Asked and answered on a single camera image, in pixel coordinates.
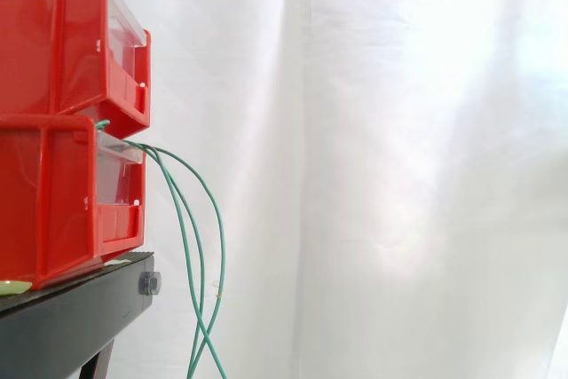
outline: metal bolt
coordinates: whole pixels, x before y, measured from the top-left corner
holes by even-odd
[[[162,275],[159,272],[144,272],[141,277],[141,290],[146,296],[158,295],[162,288]]]

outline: white fabric curtain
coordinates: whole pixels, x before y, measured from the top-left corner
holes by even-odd
[[[212,339],[231,379],[568,377],[568,1],[126,2],[153,35],[138,139],[200,170],[225,216]],[[214,212],[173,171],[210,312]],[[185,377],[191,352],[152,164],[147,200],[163,288],[110,379]],[[196,378],[217,377],[206,352]]]

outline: transparent plastic panel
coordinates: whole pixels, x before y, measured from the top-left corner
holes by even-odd
[[[99,204],[130,205],[130,175],[133,164],[142,164],[141,150],[111,137],[102,130],[97,136],[97,195]]]
[[[108,0],[108,41],[116,62],[134,78],[134,52],[146,46],[146,33],[123,0]]]

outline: bolt head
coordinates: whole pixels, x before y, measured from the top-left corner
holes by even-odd
[[[145,272],[144,294],[147,296],[158,295],[162,289],[162,275],[159,272]]]

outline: yellow sticker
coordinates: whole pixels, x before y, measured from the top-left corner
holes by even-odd
[[[0,296],[19,295],[31,287],[32,283],[29,281],[0,280]]]

